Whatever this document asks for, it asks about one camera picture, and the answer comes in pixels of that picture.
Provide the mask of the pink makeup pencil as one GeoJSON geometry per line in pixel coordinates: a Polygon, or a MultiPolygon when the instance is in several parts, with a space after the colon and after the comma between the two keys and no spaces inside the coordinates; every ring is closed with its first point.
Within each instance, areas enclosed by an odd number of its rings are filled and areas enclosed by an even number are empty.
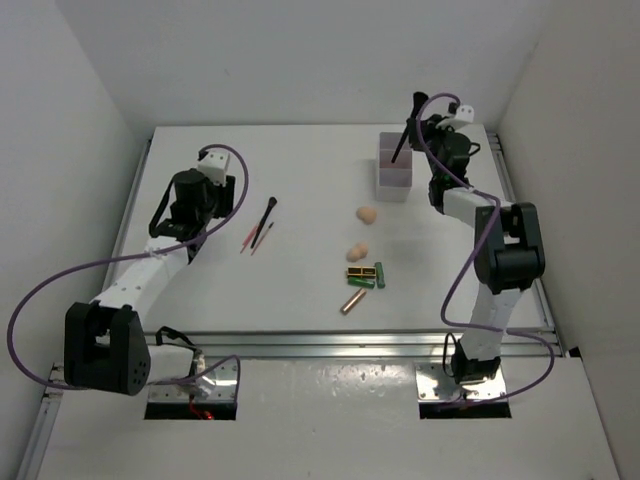
{"type": "Polygon", "coordinates": [[[252,228],[252,230],[249,232],[249,234],[247,235],[247,237],[245,238],[245,240],[243,241],[242,244],[242,248],[240,253],[242,254],[245,249],[249,246],[249,244],[252,242],[253,238],[255,237],[255,234],[257,232],[259,224],[254,225],[254,227],[252,228]]]}

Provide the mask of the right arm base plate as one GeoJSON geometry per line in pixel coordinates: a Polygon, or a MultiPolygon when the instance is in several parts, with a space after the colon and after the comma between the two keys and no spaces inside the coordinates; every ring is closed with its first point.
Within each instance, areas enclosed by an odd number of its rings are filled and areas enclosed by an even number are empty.
{"type": "Polygon", "coordinates": [[[507,394],[501,368],[493,378],[484,377],[482,380],[460,384],[445,374],[440,363],[415,363],[414,371],[418,401],[421,403],[479,402],[502,399],[507,394]]]}

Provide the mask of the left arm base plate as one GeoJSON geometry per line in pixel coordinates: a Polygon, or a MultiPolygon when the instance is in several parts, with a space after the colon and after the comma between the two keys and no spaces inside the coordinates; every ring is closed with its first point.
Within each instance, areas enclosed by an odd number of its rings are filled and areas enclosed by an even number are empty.
{"type": "Polygon", "coordinates": [[[236,401],[238,366],[229,360],[218,366],[195,385],[156,385],[149,388],[149,403],[187,403],[190,398],[196,403],[233,403],[236,401]]]}

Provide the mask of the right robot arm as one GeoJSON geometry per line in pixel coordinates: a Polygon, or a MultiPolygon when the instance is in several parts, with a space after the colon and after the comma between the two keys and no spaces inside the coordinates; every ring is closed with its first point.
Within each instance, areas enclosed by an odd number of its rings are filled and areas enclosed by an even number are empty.
{"type": "Polygon", "coordinates": [[[522,293],[545,270],[536,207],[510,203],[473,188],[467,178],[471,158],[481,146],[456,131],[454,119],[412,114],[405,133],[412,150],[425,153],[431,170],[428,196],[440,214],[470,226],[474,249],[470,267],[478,294],[462,337],[443,369],[457,384],[493,378],[501,364],[502,338],[522,293]]]}

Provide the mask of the lower beige makeup sponge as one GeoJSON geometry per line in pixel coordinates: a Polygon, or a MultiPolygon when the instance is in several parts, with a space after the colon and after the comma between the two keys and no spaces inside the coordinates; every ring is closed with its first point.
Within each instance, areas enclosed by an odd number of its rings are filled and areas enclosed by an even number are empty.
{"type": "Polygon", "coordinates": [[[368,244],[364,242],[357,243],[349,249],[346,255],[348,262],[358,262],[367,257],[369,252],[368,244]]]}

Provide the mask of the beige makeup sponge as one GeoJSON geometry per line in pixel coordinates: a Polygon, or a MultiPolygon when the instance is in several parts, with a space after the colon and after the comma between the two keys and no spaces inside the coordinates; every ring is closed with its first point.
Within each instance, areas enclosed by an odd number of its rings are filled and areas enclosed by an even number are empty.
{"type": "Polygon", "coordinates": [[[349,249],[346,255],[348,262],[358,262],[367,257],[369,252],[368,244],[364,242],[357,243],[349,249]]]}
{"type": "Polygon", "coordinates": [[[377,219],[377,210],[371,206],[362,206],[357,209],[356,217],[364,224],[371,225],[377,219]]]}

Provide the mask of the green tube upright side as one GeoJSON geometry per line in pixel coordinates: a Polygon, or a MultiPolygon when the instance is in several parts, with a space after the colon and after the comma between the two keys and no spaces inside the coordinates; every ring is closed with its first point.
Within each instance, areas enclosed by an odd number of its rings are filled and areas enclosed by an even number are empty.
{"type": "Polygon", "coordinates": [[[376,285],[378,289],[384,289],[386,287],[384,268],[381,262],[374,264],[376,270],[376,285]]]}

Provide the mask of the upper beige makeup sponge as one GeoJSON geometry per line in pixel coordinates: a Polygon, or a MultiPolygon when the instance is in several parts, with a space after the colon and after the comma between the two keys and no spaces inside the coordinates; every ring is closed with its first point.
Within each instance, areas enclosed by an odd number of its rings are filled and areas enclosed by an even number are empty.
{"type": "Polygon", "coordinates": [[[364,224],[371,225],[377,219],[377,210],[371,206],[362,206],[357,209],[356,217],[364,224]]]}

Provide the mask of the black gold lipstick case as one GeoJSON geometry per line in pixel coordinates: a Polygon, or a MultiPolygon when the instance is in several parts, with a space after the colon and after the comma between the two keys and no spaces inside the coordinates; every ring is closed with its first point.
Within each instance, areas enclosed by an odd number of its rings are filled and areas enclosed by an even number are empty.
{"type": "Polygon", "coordinates": [[[377,276],[377,270],[375,267],[367,266],[349,266],[346,269],[346,276],[348,278],[367,278],[375,279],[377,276]]]}

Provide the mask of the rose gold lipstick tube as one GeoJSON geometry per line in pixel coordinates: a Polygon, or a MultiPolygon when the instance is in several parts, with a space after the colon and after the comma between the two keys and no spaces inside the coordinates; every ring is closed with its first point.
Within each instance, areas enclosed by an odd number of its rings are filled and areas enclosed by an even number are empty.
{"type": "Polygon", "coordinates": [[[357,290],[340,308],[342,315],[347,315],[367,294],[366,289],[357,290]]]}

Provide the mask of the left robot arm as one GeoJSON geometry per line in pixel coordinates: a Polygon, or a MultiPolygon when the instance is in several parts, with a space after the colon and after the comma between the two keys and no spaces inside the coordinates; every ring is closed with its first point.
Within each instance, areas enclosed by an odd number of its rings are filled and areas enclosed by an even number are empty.
{"type": "Polygon", "coordinates": [[[209,222],[233,209],[235,179],[224,167],[176,173],[148,227],[144,257],[89,303],[66,313],[64,379],[73,387],[134,396],[146,385],[187,377],[192,344],[148,344],[145,319],[172,278],[195,259],[209,222]]]}

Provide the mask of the green tube lying flat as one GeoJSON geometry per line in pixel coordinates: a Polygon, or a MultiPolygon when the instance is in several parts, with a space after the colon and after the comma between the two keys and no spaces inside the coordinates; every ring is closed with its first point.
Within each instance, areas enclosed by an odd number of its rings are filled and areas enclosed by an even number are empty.
{"type": "Polygon", "coordinates": [[[374,289],[376,286],[376,282],[374,280],[361,277],[349,277],[347,279],[347,283],[350,286],[364,289],[374,289]]]}

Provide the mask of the red thin liner brush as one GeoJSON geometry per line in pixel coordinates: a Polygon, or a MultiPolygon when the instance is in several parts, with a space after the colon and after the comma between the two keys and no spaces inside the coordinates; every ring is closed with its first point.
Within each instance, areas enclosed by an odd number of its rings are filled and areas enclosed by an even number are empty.
{"type": "Polygon", "coordinates": [[[258,248],[261,246],[261,244],[265,240],[266,236],[270,233],[274,223],[275,222],[270,222],[269,225],[265,228],[264,232],[259,237],[256,245],[254,247],[252,247],[251,256],[255,255],[255,253],[257,252],[258,248]]]}

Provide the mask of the white divided organizer box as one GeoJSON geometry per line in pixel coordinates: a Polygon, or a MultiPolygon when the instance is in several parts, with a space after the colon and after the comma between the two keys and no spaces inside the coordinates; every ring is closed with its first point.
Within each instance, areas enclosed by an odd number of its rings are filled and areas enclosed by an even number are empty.
{"type": "Polygon", "coordinates": [[[413,151],[399,132],[381,132],[375,167],[375,198],[404,203],[413,183],[413,151]]]}

